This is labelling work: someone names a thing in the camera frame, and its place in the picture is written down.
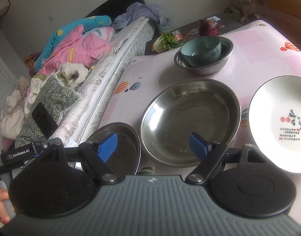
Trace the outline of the person's left hand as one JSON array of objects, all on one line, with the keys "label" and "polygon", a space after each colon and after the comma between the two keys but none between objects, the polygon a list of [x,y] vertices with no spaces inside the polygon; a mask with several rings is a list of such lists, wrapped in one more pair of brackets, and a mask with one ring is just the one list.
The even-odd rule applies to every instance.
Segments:
[{"label": "person's left hand", "polygon": [[5,200],[9,200],[8,191],[0,188],[0,222],[2,224],[7,224],[10,222],[10,217],[4,204]]}]

